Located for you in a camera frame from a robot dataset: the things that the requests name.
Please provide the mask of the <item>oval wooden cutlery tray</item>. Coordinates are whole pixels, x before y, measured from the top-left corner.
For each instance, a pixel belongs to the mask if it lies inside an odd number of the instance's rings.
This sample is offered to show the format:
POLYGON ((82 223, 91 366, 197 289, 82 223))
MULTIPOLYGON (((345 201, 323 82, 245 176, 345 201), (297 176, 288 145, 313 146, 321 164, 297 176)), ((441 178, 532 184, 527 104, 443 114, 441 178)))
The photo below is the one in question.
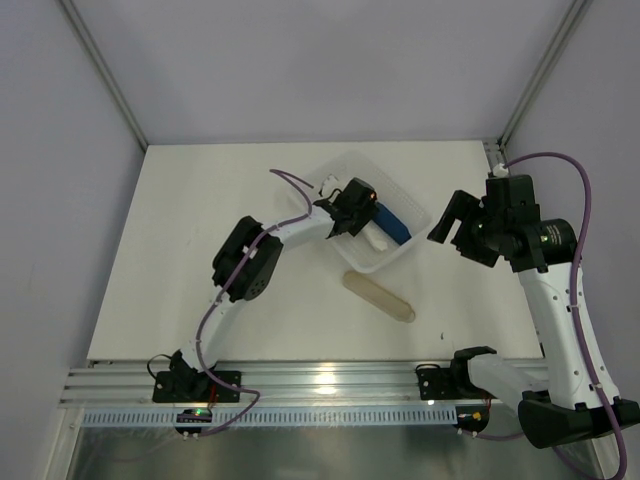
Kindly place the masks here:
POLYGON ((416 314, 404 299, 357 271, 347 271, 342 276, 343 286, 378 310, 398 322, 412 323, 416 314))

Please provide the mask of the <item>white plastic basket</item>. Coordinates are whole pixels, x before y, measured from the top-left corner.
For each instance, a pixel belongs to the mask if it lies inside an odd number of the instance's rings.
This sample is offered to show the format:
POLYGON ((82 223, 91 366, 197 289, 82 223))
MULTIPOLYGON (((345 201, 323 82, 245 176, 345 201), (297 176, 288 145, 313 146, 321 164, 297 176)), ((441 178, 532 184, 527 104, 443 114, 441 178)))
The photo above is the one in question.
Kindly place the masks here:
POLYGON ((312 200, 329 186, 343 188, 357 177, 375 190, 378 212, 356 236, 346 233, 329 244, 352 267, 371 274, 397 260, 418 244, 431 224, 430 213, 398 184, 388 171, 359 151, 347 151, 295 172, 314 186, 312 200))

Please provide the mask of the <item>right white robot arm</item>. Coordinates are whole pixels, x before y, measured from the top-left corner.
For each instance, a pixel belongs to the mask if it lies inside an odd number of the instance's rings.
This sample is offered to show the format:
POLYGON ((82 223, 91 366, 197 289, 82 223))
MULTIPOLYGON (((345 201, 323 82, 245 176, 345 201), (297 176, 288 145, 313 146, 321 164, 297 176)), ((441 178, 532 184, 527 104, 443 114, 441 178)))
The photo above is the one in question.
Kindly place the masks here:
POLYGON ((528 175, 485 182, 477 198, 453 193, 428 235, 492 267, 504 258, 518 276, 548 379, 538 382, 488 346, 455 352, 450 377, 466 396, 488 393, 515 411, 538 449, 599 438, 638 424, 639 405, 621 397, 601 356, 581 289, 578 238, 563 219, 544 220, 528 175))

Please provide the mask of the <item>white paper napkin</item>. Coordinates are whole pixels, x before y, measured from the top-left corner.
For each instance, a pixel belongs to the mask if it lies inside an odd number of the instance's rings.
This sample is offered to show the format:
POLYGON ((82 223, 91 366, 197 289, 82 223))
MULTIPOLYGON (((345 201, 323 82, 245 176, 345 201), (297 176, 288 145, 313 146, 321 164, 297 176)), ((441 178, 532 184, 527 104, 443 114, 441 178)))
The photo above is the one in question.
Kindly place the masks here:
POLYGON ((376 252, 385 252, 388 249, 388 242, 384 232, 375 224, 369 223, 363 227, 360 234, 376 252))

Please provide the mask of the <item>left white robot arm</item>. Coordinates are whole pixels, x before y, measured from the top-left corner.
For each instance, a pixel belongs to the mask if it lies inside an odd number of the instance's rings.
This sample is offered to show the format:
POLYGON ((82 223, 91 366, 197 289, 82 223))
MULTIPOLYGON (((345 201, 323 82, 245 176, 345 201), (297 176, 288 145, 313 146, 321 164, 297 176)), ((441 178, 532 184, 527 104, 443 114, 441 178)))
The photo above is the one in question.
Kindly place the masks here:
POLYGON ((242 393, 259 395, 241 385, 239 373, 215 370, 229 327, 264 293, 283 253, 315 240, 356 236, 378 212, 376 191, 359 178, 316 201, 302 197, 306 210, 297 217, 271 224, 251 216, 238 221, 212 262, 214 299, 194 338, 168 357, 167 370, 155 375, 153 402, 235 403, 242 393))

